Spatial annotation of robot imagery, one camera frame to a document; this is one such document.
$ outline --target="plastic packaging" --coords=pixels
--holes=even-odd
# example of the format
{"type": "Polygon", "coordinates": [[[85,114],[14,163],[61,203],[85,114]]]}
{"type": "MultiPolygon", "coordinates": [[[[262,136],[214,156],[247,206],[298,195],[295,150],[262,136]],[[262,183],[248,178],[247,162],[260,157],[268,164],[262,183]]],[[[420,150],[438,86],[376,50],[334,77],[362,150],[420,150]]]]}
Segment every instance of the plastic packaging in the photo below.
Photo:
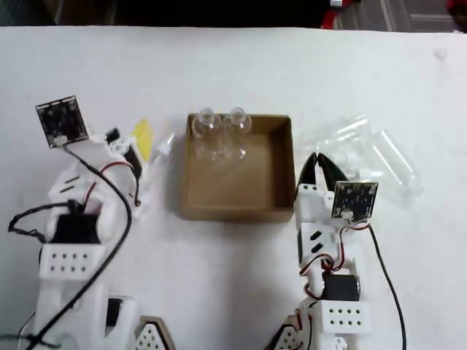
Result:
{"type": "Polygon", "coordinates": [[[311,134],[315,141],[296,144],[299,156],[324,153],[349,181],[379,182],[379,191],[393,198],[412,199],[422,193],[420,175],[413,163],[388,131],[373,132],[363,115],[326,125],[311,134]]]}
{"type": "Polygon", "coordinates": [[[241,108],[232,109],[224,119],[224,153],[228,158],[242,159],[247,154],[246,135],[252,125],[251,117],[241,108]]]}
{"type": "Polygon", "coordinates": [[[199,158],[215,160],[223,153],[223,125],[210,108],[203,108],[191,125],[195,136],[194,147],[199,158]]]}

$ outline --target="dark floor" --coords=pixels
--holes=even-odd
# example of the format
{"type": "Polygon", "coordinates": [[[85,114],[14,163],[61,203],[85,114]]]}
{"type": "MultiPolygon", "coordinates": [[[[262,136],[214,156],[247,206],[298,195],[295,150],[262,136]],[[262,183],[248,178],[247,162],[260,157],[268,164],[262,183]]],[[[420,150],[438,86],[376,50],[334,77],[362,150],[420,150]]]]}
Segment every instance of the dark floor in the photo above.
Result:
{"type": "MultiPolygon", "coordinates": [[[[354,0],[335,29],[467,32],[447,0],[354,0]]],[[[0,0],[0,26],[117,25],[319,28],[330,0],[0,0]]]]}
{"type": "Polygon", "coordinates": [[[452,32],[461,30],[467,19],[456,23],[447,12],[447,0],[362,0],[343,9],[335,27],[370,31],[452,32]]]}

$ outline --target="bracket hole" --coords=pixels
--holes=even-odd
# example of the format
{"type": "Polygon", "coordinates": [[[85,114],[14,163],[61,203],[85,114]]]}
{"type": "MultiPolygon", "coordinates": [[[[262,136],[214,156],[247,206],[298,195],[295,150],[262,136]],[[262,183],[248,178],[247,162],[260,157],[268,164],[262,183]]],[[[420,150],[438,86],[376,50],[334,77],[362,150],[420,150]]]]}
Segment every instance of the bracket hole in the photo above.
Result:
{"type": "Polygon", "coordinates": [[[314,246],[312,248],[312,253],[314,254],[314,253],[318,252],[322,247],[323,247],[323,245],[321,243],[318,243],[316,246],[314,246]]]}
{"type": "Polygon", "coordinates": [[[315,233],[313,233],[311,235],[311,237],[309,238],[310,241],[314,241],[316,238],[320,237],[322,235],[322,233],[320,231],[316,231],[315,233]]]}

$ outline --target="red wire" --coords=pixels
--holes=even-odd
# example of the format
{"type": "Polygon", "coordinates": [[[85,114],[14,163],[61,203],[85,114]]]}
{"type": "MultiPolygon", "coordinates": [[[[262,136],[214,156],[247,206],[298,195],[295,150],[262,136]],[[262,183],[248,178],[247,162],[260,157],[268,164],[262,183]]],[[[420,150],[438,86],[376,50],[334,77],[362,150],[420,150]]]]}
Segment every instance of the red wire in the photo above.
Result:
{"type": "Polygon", "coordinates": [[[344,252],[344,242],[342,241],[342,233],[344,232],[345,229],[350,229],[350,230],[355,230],[355,231],[363,231],[363,230],[366,230],[368,227],[369,227],[369,222],[366,223],[366,225],[364,226],[361,226],[361,227],[355,227],[355,226],[344,226],[344,227],[341,227],[341,229],[339,230],[339,240],[340,240],[340,249],[341,249],[341,262],[335,267],[335,268],[332,268],[331,270],[336,272],[336,271],[339,271],[342,266],[344,266],[344,262],[345,262],[345,252],[344,252]]]}
{"type": "MultiPolygon", "coordinates": [[[[105,166],[103,166],[102,168],[100,168],[99,171],[100,171],[101,173],[103,173],[103,172],[106,171],[108,168],[111,168],[111,167],[113,167],[113,166],[128,166],[129,168],[133,168],[133,166],[132,166],[130,163],[122,162],[122,161],[117,161],[117,162],[112,162],[112,163],[106,164],[105,166]]],[[[93,192],[94,187],[95,187],[96,185],[97,185],[97,183],[94,182],[94,183],[88,188],[88,190],[86,191],[86,194],[85,194],[85,207],[86,207],[86,205],[88,204],[90,194],[91,194],[91,192],[93,192]]]]}
{"type": "MultiPolygon", "coordinates": [[[[300,276],[304,276],[310,266],[312,265],[312,263],[317,260],[317,259],[320,259],[322,257],[325,257],[327,258],[328,260],[330,260],[330,264],[326,265],[325,264],[325,260],[322,261],[322,267],[323,267],[323,270],[327,271],[327,272],[330,272],[330,273],[333,273],[333,272],[336,272],[336,271],[339,271],[342,266],[344,266],[344,262],[345,262],[345,252],[344,252],[344,242],[342,241],[342,233],[344,232],[344,230],[348,229],[348,230],[355,230],[355,231],[362,231],[362,230],[366,230],[369,226],[370,226],[370,223],[369,222],[366,222],[364,221],[366,224],[364,226],[360,226],[360,227],[355,227],[355,226],[344,226],[344,227],[341,227],[339,229],[339,240],[340,240],[340,243],[339,243],[339,246],[340,246],[340,251],[341,251],[341,262],[336,266],[334,267],[334,259],[332,258],[332,256],[330,256],[328,253],[321,253],[321,254],[318,254],[316,257],[314,257],[310,262],[308,262],[301,270],[300,270],[300,276]]],[[[316,295],[314,295],[310,290],[309,290],[309,282],[307,282],[305,285],[304,285],[304,292],[306,295],[308,295],[309,297],[315,299],[315,300],[321,300],[321,297],[317,297],[316,295]]]]}

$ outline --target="circuit board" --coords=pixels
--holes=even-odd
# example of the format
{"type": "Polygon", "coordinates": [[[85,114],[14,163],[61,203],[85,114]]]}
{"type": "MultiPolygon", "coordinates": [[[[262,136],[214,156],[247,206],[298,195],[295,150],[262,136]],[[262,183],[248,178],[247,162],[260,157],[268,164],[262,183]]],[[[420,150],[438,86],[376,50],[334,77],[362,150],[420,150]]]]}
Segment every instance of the circuit board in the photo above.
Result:
{"type": "Polygon", "coordinates": [[[36,106],[50,148],[88,140],[75,96],[36,106]]]}
{"type": "Polygon", "coordinates": [[[331,216],[353,220],[371,217],[377,190],[378,182],[338,181],[331,216]]]}

